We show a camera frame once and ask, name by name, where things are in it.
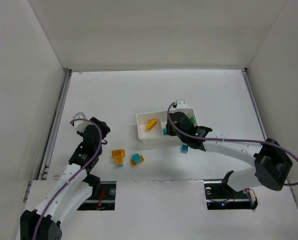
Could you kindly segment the yellow long lego brick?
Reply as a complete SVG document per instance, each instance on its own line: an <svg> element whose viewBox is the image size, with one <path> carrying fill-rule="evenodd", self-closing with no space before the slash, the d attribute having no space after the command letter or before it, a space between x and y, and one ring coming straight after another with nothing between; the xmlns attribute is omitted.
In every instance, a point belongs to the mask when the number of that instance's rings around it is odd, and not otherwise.
<svg viewBox="0 0 298 240"><path fill-rule="evenodd" d="M146 124L146 131L151 131L157 125L157 120L152 119L150 122Z"/></svg>

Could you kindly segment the cyan small lego brick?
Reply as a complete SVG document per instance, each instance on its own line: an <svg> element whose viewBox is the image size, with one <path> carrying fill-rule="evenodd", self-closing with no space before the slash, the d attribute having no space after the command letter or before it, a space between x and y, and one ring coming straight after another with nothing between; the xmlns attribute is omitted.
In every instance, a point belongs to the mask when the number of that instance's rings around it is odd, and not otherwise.
<svg viewBox="0 0 298 240"><path fill-rule="evenodd" d="M182 152L182 153L188 153L188 149L189 149L189 146L188 145L186 145L186 144L183 144L182 146L181 146L181 149L180 149L180 151Z"/></svg>

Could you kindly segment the white three-compartment container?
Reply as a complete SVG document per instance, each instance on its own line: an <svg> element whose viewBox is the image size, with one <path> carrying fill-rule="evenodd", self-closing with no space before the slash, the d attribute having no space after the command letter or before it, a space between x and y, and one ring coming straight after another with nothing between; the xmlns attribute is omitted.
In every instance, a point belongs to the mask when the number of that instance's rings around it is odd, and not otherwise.
<svg viewBox="0 0 298 240"><path fill-rule="evenodd" d="M152 121L156 125L147 131L146 126ZM177 136L164 134L163 130L167 124L167 111L155 111L139 113L136 115L138 139L145 149L157 149L170 146L180 146L183 143Z"/></svg>

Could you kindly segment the yellow lego block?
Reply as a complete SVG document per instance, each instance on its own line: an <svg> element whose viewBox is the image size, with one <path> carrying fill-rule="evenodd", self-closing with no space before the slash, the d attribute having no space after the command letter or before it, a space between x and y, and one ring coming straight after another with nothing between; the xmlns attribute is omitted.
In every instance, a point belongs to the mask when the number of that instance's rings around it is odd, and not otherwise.
<svg viewBox="0 0 298 240"><path fill-rule="evenodd" d="M125 157L124 149L116 149L112 151L112 158L115 161L115 165L118 167L123 166L123 158Z"/></svg>

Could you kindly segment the blue and yellow lego stack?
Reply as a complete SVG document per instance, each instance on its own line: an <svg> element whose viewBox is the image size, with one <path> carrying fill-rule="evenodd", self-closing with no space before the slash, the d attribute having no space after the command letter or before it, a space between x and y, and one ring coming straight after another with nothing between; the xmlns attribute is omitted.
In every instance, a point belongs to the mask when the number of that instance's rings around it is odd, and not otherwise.
<svg viewBox="0 0 298 240"><path fill-rule="evenodd" d="M131 163L131 166L135 167L135 166L141 164L143 161L144 161L143 156L136 153L136 154L132 155L130 163Z"/></svg>

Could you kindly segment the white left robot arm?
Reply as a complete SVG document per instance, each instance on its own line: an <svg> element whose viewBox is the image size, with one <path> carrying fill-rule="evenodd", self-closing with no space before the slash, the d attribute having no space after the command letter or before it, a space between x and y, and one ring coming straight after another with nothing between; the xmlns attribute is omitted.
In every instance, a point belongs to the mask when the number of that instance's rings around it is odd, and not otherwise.
<svg viewBox="0 0 298 240"><path fill-rule="evenodd" d="M71 125L82 142L77 146L61 177L45 199L20 218L22 240L60 240L71 215L89 197L99 192L101 180L91 170L99 161L105 137L111 131L104 121L75 118Z"/></svg>

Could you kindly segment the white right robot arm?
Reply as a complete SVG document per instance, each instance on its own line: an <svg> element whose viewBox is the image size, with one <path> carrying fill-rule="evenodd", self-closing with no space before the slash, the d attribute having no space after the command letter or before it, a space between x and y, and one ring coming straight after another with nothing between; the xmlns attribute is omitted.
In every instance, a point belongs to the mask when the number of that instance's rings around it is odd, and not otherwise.
<svg viewBox="0 0 298 240"><path fill-rule="evenodd" d="M194 125L180 111L168 114L166 128L168 135L177 136L192 149L222 154L249 164L245 170L230 170L222 180L237 192L257 186L280 191L292 167L282 147L269 138L256 143L228 141L209 127Z"/></svg>

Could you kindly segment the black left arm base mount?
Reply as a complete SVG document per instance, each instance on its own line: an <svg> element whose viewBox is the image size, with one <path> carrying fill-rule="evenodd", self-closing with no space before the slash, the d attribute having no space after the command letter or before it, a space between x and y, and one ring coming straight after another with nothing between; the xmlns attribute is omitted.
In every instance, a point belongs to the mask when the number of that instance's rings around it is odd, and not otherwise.
<svg viewBox="0 0 298 240"><path fill-rule="evenodd" d="M78 211L114 211L116 187L116 181L102 181L99 190L86 199Z"/></svg>

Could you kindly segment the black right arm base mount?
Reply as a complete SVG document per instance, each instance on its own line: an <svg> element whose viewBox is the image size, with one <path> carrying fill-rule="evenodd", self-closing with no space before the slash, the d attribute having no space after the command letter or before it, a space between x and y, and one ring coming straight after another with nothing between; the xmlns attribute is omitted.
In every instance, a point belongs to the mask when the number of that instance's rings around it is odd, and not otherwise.
<svg viewBox="0 0 298 240"><path fill-rule="evenodd" d="M256 193L251 188L235 191L228 184L233 171L229 171L222 180L204 182L206 206L208 210L252 210L258 206Z"/></svg>

